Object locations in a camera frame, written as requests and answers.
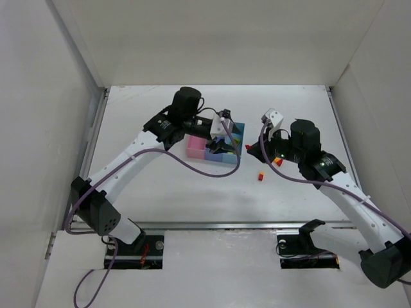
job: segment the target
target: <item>mounting slot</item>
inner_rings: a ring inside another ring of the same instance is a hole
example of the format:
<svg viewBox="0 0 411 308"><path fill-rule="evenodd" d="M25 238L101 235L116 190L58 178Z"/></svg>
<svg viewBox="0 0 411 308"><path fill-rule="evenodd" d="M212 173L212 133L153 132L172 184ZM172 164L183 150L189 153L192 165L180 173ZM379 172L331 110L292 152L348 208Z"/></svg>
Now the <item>mounting slot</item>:
<svg viewBox="0 0 411 308"><path fill-rule="evenodd" d="M145 257L144 267L142 268L141 258L148 245L148 253ZM114 261L113 269L117 270L161 270L162 254L164 251L164 235L148 235L143 246L138 252L133 252L130 245L118 240L118 254ZM107 269L114 253L114 245L107 245L106 256L104 258L104 268Z"/></svg>
<svg viewBox="0 0 411 308"><path fill-rule="evenodd" d="M321 255L306 260L293 260L293 258L281 258L281 269L301 269L301 268L336 268L340 269L338 257L333 254Z"/></svg>

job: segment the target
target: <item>black bracket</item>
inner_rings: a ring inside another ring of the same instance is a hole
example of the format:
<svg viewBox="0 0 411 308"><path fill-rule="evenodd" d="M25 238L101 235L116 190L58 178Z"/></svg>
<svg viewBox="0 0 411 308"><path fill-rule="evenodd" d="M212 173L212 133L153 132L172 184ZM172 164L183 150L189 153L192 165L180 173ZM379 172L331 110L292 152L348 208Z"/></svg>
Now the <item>black bracket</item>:
<svg viewBox="0 0 411 308"><path fill-rule="evenodd" d="M310 237L310 233L321 225L325 225L325 222L319 219L314 219L300 227L299 234L277 235L279 254L285 256L315 255L316 253L325 252L323 249L316 248Z"/></svg>
<svg viewBox="0 0 411 308"><path fill-rule="evenodd" d="M71 199L76 203L91 188L90 182L79 176L71 182ZM93 191L76 211L98 235L108 235L120 222L120 213L105 198L105 191Z"/></svg>
<svg viewBox="0 0 411 308"><path fill-rule="evenodd" d="M376 286L385 289L411 270L411 242L403 237L395 244L385 243L386 249L372 253L360 251L361 269Z"/></svg>

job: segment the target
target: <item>white enclosure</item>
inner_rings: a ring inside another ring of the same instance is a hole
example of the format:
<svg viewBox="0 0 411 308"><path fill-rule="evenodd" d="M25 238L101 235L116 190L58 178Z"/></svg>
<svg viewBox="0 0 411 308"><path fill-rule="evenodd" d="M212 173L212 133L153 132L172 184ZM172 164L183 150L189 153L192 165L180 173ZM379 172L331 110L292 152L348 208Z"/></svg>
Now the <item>white enclosure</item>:
<svg viewBox="0 0 411 308"><path fill-rule="evenodd" d="M109 87L334 85L383 0L55 2Z"/></svg>

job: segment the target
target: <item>screw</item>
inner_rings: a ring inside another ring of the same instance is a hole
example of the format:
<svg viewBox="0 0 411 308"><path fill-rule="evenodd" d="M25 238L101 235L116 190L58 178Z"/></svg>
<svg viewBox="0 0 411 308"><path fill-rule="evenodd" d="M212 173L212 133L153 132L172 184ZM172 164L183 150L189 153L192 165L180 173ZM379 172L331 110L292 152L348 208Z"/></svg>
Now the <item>screw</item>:
<svg viewBox="0 0 411 308"><path fill-rule="evenodd" d="M162 241L155 242L155 249L162 250L163 248L164 248L164 242Z"/></svg>
<svg viewBox="0 0 411 308"><path fill-rule="evenodd" d="M285 240L285 239L280 239L279 241L278 241L278 247L280 248L280 249L285 249L286 247L287 247L287 241Z"/></svg>
<svg viewBox="0 0 411 308"><path fill-rule="evenodd" d="M116 246L114 245L114 243L112 241L109 241L109 244L107 245L107 249L108 250L113 250L113 249L116 249Z"/></svg>

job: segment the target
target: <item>red object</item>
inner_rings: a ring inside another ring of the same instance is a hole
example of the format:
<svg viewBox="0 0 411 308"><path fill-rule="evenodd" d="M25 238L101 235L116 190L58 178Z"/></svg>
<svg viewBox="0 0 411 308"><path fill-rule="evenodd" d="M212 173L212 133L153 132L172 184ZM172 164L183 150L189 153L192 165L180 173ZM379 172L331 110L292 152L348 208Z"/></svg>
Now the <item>red object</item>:
<svg viewBox="0 0 411 308"><path fill-rule="evenodd" d="M146 263L146 258L147 258L147 254L150 251L150 247L148 246L148 244L146 244L146 246L144 246L144 254L140 259L141 262L141 269L143 269L144 264Z"/></svg>

